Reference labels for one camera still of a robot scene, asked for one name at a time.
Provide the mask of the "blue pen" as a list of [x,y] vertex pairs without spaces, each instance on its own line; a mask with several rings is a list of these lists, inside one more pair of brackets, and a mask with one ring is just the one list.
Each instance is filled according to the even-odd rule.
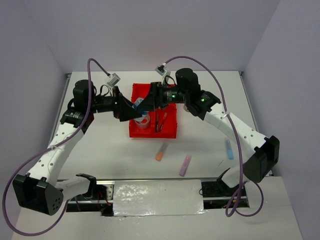
[[159,119],[160,118],[160,114],[159,112],[156,112],[156,116],[155,116],[155,132],[158,133],[160,126],[159,126]]

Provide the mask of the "red pen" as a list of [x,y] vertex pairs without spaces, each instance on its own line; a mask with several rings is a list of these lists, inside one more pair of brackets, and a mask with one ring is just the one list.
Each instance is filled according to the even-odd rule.
[[163,115],[162,122],[161,122],[161,125],[160,125],[160,127],[159,127],[159,132],[161,132],[161,131],[162,131],[162,129],[163,129],[163,126],[164,126],[164,124],[165,124],[165,121],[166,121],[167,115],[168,115],[168,113],[167,113],[167,112],[165,112],[165,113],[164,113],[164,115]]

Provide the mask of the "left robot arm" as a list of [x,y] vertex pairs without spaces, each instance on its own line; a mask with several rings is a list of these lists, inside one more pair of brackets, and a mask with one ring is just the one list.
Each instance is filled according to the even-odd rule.
[[42,153],[25,175],[14,177],[12,185],[21,207],[52,216],[64,201],[75,196],[82,195],[88,200],[97,196],[97,179],[94,176],[79,173],[59,182],[63,165],[94,121],[95,113],[112,112],[121,122],[140,118],[142,114],[118,87],[113,87],[112,96],[96,95],[95,89],[87,79],[75,83],[73,98],[60,119],[48,152]]

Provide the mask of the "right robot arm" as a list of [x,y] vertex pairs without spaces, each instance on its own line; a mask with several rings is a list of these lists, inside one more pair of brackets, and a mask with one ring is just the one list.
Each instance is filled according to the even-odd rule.
[[255,131],[233,113],[213,93],[203,90],[197,74],[190,68],[176,71],[176,85],[169,86],[167,70],[158,69],[161,82],[152,82],[149,91],[136,109],[154,112],[169,104],[184,104],[188,112],[221,131],[229,140],[239,145],[243,159],[239,166],[225,170],[218,178],[217,190],[223,196],[230,195],[239,183],[260,183],[278,163],[280,141],[274,135],[267,137]]

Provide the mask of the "clear tape roll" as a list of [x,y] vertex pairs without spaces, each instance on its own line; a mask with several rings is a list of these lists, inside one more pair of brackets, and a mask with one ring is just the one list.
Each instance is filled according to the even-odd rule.
[[140,124],[142,126],[147,126],[150,123],[150,119],[149,118],[145,118],[143,121],[140,122]]

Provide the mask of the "orange highlighter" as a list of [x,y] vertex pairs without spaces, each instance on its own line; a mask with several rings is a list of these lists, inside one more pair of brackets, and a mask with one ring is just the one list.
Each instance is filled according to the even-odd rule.
[[163,158],[163,156],[164,156],[164,154],[165,154],[165,151],[167,150],[167,147],[168,147],[168,144],[167,144],[166,142],[164,142],[164,143],[161,145],[159,151],[157,152],[157,154],[156,154],[156,156],[155,156],[155,160],[156,160],[156,161],[159,162],[159,161],[162,160],[162,158]]

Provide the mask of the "purple highlighter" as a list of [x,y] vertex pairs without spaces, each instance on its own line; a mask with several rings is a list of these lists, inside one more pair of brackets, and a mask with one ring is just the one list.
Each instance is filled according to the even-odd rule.
[[186,172],[187,172],[187,169],[188,169],[188,166],[189,166],[189,164],[190,164],[191,159],[192,159],[192,155],[190,155],[190,154],[188,154],[188,155],[185,157],[185,159],[184,159],[184,161],[183,161],[183,164],[182,164],[182,166],[181,166],[181,168],[180,168],[180,170],[179,170],[179,176],[181,176],[181,177],[184,177],[184,176],[185,176],[185,174],[186,174]]

